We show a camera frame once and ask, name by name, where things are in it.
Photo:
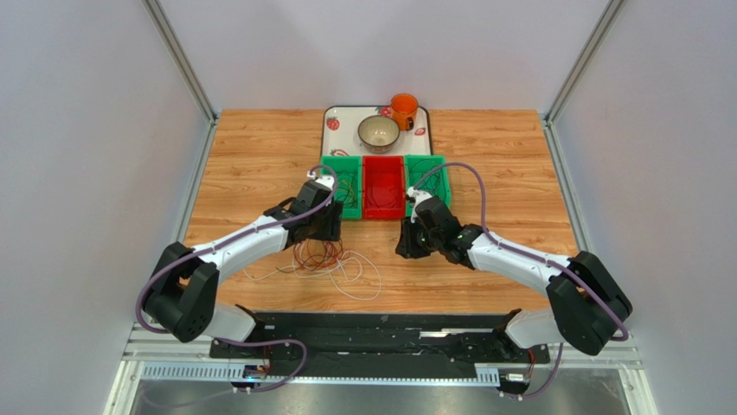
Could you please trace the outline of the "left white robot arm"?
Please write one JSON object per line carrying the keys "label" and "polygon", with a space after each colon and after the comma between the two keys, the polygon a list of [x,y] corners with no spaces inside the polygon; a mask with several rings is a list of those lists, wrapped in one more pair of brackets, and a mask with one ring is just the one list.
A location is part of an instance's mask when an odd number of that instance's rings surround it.
{"label": "left white robot arm", "polygon": [[220,286],[252,263],[308,239],[338,240],[343,205],[335,193],[333,176],[312,178],[297,196],[238,231],[199,246],[167,246],[138,296],[140,324],[182,343],[202,335],[246,341],[258,326],[256,317],[243,306],[219,303]]}

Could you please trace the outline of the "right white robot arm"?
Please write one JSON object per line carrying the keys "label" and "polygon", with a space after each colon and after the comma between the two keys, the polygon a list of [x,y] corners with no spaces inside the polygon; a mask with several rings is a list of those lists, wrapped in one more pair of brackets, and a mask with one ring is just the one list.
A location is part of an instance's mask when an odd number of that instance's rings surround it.
{"label": "right white robot arm", "polygon": [[512,310],[492,330],[490,347],[501,360],[547,343],[597,355],[609,341],[627,339],[624,323],[633,307],[596,255],[541,252],[480,225],[462,225],[438,196],[424,190],[410,188],[407,200],[411,213],[401,221],[398,255],[421,259],[437,252],[452,264],[499,274],[548,300],[544,309]]}

